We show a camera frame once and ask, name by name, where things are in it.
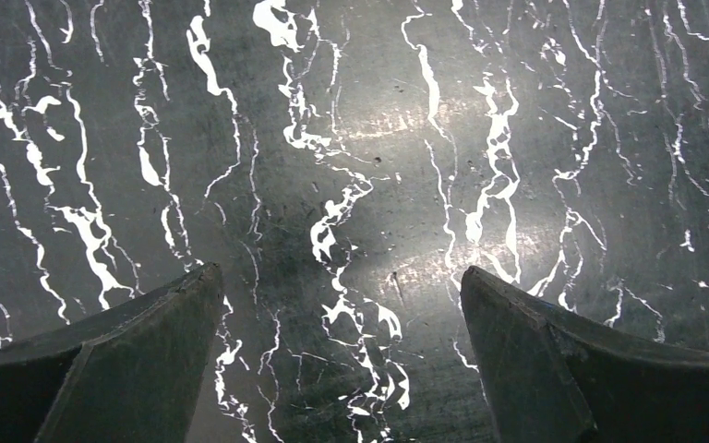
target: marble surface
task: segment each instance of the marble surface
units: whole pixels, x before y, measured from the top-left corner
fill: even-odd
[[[489,441],[470,264],[709,352],[709,0],[0,2],[0,347],[203,261],[188,441]]]

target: black marble surface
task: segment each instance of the black marble surface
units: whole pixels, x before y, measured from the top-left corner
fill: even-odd
[[[471,264],[709,352],[709,0],[0,2],[0,347],[209,260],[191,442],[489,441]]]

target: black marble table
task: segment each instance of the black marble table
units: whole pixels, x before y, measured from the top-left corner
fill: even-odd
[[[471,264],[709,352],[709,0],[0,1],[0,347],[203,261],[190,442],[489,441]]]

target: marble floor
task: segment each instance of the marble floor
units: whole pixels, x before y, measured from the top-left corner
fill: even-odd
[[[493,441],[471,264],[709,352],[709,0],[0,2],[0,347],[205,261],[189,442]]]

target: black object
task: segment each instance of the black object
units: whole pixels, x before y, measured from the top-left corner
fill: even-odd
[[[0,351],[0,442],[182,442],[222,308],[207,264]]]
[[[709,353],[618,332],[476,267],[461,299],[500,442],[709,442]]]

